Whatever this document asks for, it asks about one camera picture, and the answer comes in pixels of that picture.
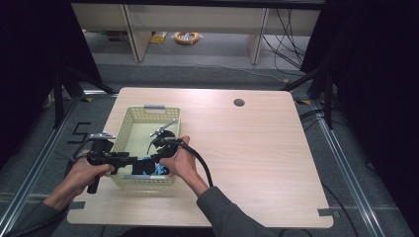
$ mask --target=hand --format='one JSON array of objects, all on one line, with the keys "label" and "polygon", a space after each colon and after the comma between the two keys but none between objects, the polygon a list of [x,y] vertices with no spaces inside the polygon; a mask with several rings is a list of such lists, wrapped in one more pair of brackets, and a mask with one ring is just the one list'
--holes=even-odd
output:
[{"label": "hand", "polygon": [[[182,137],[183,143],[188,144],[190,137]],[[196,158],[182,146],[178,147],[176,154],[171,158],[162,158],[160,164],[170,170],[169,176],[179,176],[199,197],[209,186],[197,172]]]},{"label": "hand", "polygon": [[63,210],[75,197],[83,193],[86,186],[93,184],[97,175],[102,177],[107,172],[113,172],[114,170],[115,168],[112,165],[92,166],[86,158],[80,158],[73,164],[64,181],[55,188],[43,203],[57,210]]}]

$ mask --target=yellow object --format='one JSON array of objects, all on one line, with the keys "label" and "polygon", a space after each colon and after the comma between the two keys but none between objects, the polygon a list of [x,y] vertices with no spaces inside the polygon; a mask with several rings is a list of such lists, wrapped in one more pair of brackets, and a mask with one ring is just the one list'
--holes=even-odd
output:
[{"label": "yellow object", "polygon": [[200,38],[198,33],[175,33],[175,41],[181,44],[193,44]]}]

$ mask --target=black curtain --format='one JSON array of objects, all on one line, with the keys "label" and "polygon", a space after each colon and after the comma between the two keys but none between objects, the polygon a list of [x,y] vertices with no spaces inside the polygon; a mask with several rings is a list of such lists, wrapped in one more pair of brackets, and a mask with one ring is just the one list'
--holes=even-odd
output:
[{"label": "black curtain", "polygon": [[[29,135],[57,70],[76,68],[102,81],[69,2],[2,0],[0,33],[1,168]],[[82,79],[68,74],[66,80]]]}]

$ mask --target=sleeve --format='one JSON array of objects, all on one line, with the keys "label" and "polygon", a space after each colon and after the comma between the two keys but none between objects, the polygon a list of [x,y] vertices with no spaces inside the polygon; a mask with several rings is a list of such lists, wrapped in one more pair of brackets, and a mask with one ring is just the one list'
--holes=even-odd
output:
[{"label": "sleeve", "polygon": [[41,201],[5,237],[51,236],[67,214],[67,209],[58,211]]},{"label": "sleeve", "polygon": [[206,190],[197,205],[218,237],[275,237],[275,233],[246,215],[217,187]]}]

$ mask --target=metal rail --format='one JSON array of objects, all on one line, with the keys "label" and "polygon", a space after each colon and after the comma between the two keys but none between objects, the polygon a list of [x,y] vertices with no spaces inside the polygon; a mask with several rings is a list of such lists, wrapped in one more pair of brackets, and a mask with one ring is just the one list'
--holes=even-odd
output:
[{"label": "metal rail", "polygon": [[61,133],[65,129],[68,123],[68,119],[76,108],[79,100],[80,97],[74,97],[70,100],[62,123],[53,129],[40,155],[35,161],[34,166],[31,168],[31,171],[28,173],[25,181],[21,184],[21,187],[15,193],[12,201],[9,203],[9,206],[0,219],[0,236],[3,236],[5,233],[10,231],[15,224],[19,214],[27,202],[29,195],[31,194],[31,191],[33,190],[35,184],[38,182],[38,179],[40,178],[42,171],[47,161],[49,160],[51,152],[55,148],[56,143],[61,136]]},{"label": "metal rail", "polygon": [[[313,104],[317,110],[321,109],[318,102],[315,101]],[[351,165],[349,164],[348,159],[346,158],[345,153],[335,136],[335,133],[332,129],[329,129],[329,126],[326,124],[324,119],[321,119],[319,122],[346,184],[348,185],[349,191],[354,198],[355,204],[357,205],[358,210],[366,223],[367,229],[369,230],[371,236],[384,237],[385,234],[378,221],[376,212],[373,210],[366,194],[358,182],[358,179],[355,176],[354,171],[352,170]]]}]

